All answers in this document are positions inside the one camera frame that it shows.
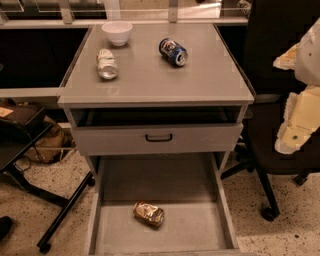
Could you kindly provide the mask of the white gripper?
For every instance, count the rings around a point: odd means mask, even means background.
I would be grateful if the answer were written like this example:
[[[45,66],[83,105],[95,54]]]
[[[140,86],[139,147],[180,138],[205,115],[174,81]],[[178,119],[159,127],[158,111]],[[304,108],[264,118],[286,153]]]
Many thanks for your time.
[[[273,62],[282,70],[294,70],[307,86],[300,94],[290,93],[285,105],[275,149],[281,154],[298,151],[320,127],[320,18],[295,44]]]

